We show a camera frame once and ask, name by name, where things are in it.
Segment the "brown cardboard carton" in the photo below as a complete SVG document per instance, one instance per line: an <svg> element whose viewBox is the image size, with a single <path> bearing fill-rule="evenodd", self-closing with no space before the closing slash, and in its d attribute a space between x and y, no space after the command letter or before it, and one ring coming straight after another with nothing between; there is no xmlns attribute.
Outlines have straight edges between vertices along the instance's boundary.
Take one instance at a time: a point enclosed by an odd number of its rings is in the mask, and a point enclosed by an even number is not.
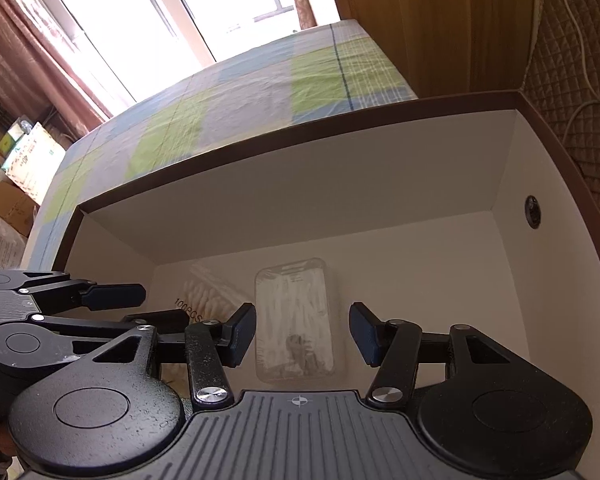
<svg viewBox="0 0 600 480"><path fill-rule="evenodd" d="M0 182L0 217L22 236L28 237L38 204L12 182Z"/></svg>

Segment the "clear box of floss picks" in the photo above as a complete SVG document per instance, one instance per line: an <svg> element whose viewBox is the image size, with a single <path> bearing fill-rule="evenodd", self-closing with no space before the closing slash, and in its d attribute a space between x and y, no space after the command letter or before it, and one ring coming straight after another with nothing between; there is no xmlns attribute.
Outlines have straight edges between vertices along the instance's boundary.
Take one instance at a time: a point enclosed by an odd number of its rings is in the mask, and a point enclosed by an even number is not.
<svg viewBox="0 0 600 480"><path fill-rule="evenodd" d="M254 279L256 370L262 382L295 382L337 370L326 264L309 258L271 266Z"/></svg>

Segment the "pink curtain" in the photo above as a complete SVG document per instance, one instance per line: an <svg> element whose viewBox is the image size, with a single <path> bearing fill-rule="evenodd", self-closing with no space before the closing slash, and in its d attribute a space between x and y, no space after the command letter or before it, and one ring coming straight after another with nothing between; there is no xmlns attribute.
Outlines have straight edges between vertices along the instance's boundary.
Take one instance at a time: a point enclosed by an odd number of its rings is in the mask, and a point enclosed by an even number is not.
<svg viewBox="0 0 600 480"><path fill-rule="evenodd" d="M41 0L0 0L0 103L38 118L53 107L79 138L109 118L90 66Z"/></svg>

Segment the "quilted beige chair cover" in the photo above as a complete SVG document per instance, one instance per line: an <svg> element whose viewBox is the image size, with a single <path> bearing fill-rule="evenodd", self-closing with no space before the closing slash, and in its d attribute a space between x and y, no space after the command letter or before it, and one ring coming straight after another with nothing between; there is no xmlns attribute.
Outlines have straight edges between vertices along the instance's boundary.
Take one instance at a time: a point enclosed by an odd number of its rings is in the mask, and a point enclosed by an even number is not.
<svg viewBox="0 0 600 480"><path fill-rule="evenodd" d="M600 211L600 0L539 0L522 92L578 166Z"/></svg>

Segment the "checkered bed sheet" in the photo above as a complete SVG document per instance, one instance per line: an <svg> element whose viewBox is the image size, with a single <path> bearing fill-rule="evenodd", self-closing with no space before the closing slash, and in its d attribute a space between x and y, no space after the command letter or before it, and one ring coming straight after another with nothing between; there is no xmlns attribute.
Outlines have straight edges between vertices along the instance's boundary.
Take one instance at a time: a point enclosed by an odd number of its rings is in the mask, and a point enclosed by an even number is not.
<svg viewBox="0 0 600 480"><path fill-rule="evenodd" d="M50 269L76 206L125 183L253 136L415 96L355 20L296 32L216 63L70 146L22 265Z"/></svg>

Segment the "brown cardboard storage box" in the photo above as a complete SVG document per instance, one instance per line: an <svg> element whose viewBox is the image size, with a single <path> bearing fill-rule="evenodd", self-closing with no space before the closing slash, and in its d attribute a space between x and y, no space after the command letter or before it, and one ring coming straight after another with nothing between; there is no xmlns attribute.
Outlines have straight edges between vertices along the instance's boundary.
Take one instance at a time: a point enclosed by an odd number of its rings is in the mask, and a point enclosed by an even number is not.
<svg viewBox="0 0 600 480"><path fill-rule="evenodd" d="M52 266L172 307L193 262L246 294L319 258L332 314L362 301L428 332L477 327L573 388L600 479L600 212L518 92L358 110L225 144L84 198Z"/></svg>

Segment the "cotton swab bag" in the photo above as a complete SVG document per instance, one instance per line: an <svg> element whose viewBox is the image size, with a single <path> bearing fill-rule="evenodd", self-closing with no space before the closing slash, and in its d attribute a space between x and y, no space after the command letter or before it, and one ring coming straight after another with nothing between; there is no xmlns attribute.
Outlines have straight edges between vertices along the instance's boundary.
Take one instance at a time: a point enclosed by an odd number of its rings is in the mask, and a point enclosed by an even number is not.
<svg viewBox="0 0 600 480"><path fill-rule="evenodd" d="M198 262L189 267L184 283L176 291L174 307L184 311L192 323L224 323L243 304L252 301L245 292Z"/></svg>

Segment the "clear plastic bag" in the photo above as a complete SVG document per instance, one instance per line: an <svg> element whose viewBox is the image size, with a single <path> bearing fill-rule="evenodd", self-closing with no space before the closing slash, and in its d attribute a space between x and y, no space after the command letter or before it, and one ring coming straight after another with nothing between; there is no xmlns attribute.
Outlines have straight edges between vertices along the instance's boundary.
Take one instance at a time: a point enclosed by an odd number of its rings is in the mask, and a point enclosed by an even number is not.
<svg viewBox="0 0 600 480"><path fill-rule="evenodd" d="M0 269L19 269L27 239L0 217Z"/></svg>

